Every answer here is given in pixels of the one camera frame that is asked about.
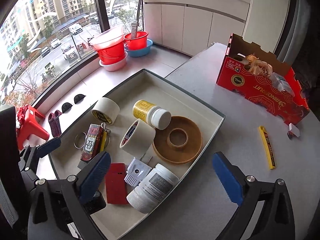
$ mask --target knitted slipper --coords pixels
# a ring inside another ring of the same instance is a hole
[[[51,128],[51,134],[53,137],[59,137],[59,130],[58,130],[58,127],[57,127],[57,124],[54,120],[54,113],[50,113],[49,116],[48,116],[48,122],[49,122],[49,125],[50,125],[50,128]]]
[[[62,134],[60,121],[59,121],[59,116],[60,115],[62,115],[62,113],[59,110],[54,111],[54,122],[56,123],[57,129],[58,129],[58,132],[59,132],[58,136],[60,136]]]

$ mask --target yellow utility knife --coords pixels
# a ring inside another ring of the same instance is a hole
[[[271,148],[271,144],[270,144],[270,140],[269,140],[267,131],[263,126],[259,126],[258,130],[260,132],[260,135],[261,135],[261,138],[263,141],[264,149],[266,150],[269,168],[272,170],[276,167],[276,163],[275,163],[275,157],[273,155],[273,151]]]

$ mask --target masking tape roll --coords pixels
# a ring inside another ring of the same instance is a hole
[[[120,107],[109,98],[100,98],[91,113],[95,118],[106,124],[113,124],[120,112]]]
[[[140,156],[149,149],[155,136],[155,129],[137,119],[122,138],[120,149],[133,156]]]

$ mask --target red stool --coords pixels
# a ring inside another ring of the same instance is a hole
[[[32,106],[28,106],[25,114],[24,123],[20,128],[19,135],[17,137],[19,150],[23,149],[23,142],[31,135],[34,134],[43,140],[48,140],[49,133],[41,127],[36,121],[36,117],[44,119],[45,116],[41,114],[38,110],[34,109]]]

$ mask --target red cardboard box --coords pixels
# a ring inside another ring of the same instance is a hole
[[[244,56],[254,53],[260,60],[270,64],[273,72],[286,79],[295,96],[274,88],[272,81],[266,76],[262,74],[256,76],[245,70],[243,63],[232,58],[238,53]],[[241,36],[232,33],[217,84],[231,91],[236,90],[251,102],[263,105],[269,113],[280,115],[289,125],[289,123],[297,124],[309,113],[307,101],[301,97],[301,86],[294,75],[292,68],[287,63],[279,62],[276,55],[271,52],[266,53],[258,44],[247,43]]]

